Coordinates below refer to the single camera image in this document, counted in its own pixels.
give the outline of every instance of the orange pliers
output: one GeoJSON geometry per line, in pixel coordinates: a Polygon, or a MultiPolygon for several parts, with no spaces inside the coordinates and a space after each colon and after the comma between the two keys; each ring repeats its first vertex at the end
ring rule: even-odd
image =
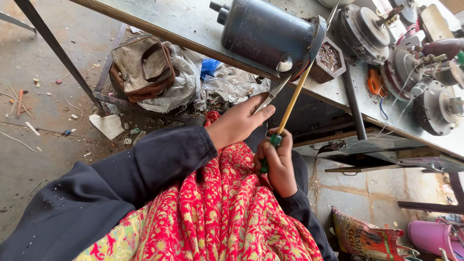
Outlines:
{"type": "Polygon", "coordinates": [[[377,72],[377,69],[373,66],[369,66],[369,78],[367,78],[367,86],[369,91],[374,95],[380,95],[382,98],[385,98],[387,93],[382,90],[381,85],[383,84],[383,79],[380,74],[377,72]]]}

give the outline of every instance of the metal table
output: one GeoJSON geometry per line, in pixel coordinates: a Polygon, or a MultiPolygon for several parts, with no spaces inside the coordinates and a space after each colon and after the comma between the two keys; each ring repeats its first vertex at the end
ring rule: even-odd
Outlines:
{"type": "MultiPolygon", "coordinates": [[[[127,104],[122,100],[115,101],[112,97],[99,94],[98,89],[96,92],[93,92],[69,60],[50,30],[46,27],[30,1],[15,1],[32,24],[37,28],[39,33],[44,37],[52,50],[61,59],[66,68],[90,96],[92,101],[97,105],[100,111],[104,111],[100,101],[116,104],[119,103],[119,105],[132,106],[133,109],[140,109],[137,108],[138,105],[136,104],[127,104]]],[[[270,70],[234,53],[228,52],[220,45],[219,39],[223,26],[216,22],[217,12],[209,9],[210,0],[72,1],[242,70],[268,77],[272,80],[278,80],[276,71],[270,70]]],[[[328,8],[325,8],[316,0],[268,1],[298,17],[306,18],[315,15],[327,17],[330,13],[328,8]]],[[[339,35],[336,31],[336,17],[334,18],[333,24],[334,26],[328,32],[328,37],[331,38],[331,40],[333,40],[342,50],[344,50],[346,47],[339,39],[339,35]]],[[[372,97],[367,90],[367,64],[356,62],[352,65],[351,72],[356,88],[358,103],[360,105],[360,111],[365,121],[371,122],[380,127],[385,126],[385,130],[394,131],[407,138],[422,142],[425,145],[446,152],[451,156],[464,159],[464,147],[461,146],[459,142],[459,137],[464,134],[463,127],[456,128],[448,136],[432,136],[415,123],[410,113],[412,106],[409,106],[406,109],[401,120],[398,121],[400,113],[407,104],[403,102],[397,102],[395,107],[391,108],[389,115],[390,119],[386,121],[382,117],[379,109],[380,100],[376,97],[372,97]]],[[[290,83],[288,86],[295,88],[296,85],[294,83],[290,83]]],[[[455,91],[456,95],[459,96],[459,92],[461,92],[461,90],[455,91]]],[[[345,87],[341,77],[325,84],[318,84],[309,78],[306,80],[302,92],[343,110],[350,111],[345,87]]]]}

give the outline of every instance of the dark sleeve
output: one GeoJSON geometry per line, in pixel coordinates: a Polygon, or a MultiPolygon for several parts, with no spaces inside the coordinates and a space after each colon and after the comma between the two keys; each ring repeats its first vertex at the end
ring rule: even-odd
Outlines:
{"type": "Polygon", "coordinates": [[[298,191],[290,197],[281,197],[274,191],[280,207],[286,215],[293,217],[303,224],[314,238],[324,261],[338,261],[327,241],[324,229],[322,228],[316,215],[312,212],[309,199],[305,193],[298,188],[298,191]]]}
{"type": "Polygon", "coordinates": [[[73,260],[132,210],[217,155],[203,127],[157,130],[134,148],[72,170],[37,192],[0,260],[73,260]]]}

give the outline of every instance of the hexagonal container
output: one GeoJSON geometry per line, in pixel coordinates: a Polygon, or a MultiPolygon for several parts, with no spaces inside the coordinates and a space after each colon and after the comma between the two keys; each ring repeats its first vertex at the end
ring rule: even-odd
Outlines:
{"type": "Polygon", "coordinates": [[[336,44],[334,44],[329,38],[324,39],[324,43],[322,44],[322,48],[324,46],[330,46],[330,49],[335,54],[335,58],[337,60],[336,66],[334,66],[334,70],[331,71],[327,66],[324,64],[324,60],[321,60],[319,57],[319,53],[316,56],[316,60],[314,61],[313,67],[309,72],[309,76],[316,80],[316,82],[323,84],[328,81],[335,79],[336,77],[340,76],[346,71],[345,61],[343,60],[343,54],[340,48],[336,44]]]}

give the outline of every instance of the blue plastic bag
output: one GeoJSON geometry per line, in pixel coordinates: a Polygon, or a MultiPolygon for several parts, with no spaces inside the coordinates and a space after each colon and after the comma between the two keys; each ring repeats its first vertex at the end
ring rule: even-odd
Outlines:
{"type": "Polygon", "coordinates": [[[202,79],[204,79],[206,75],[214,77],[214,72],[216,71],[220,63],[221,62],[219,62],[218,60],[204,59],[203,62],[201,62],[200,77],[202,79]]]}

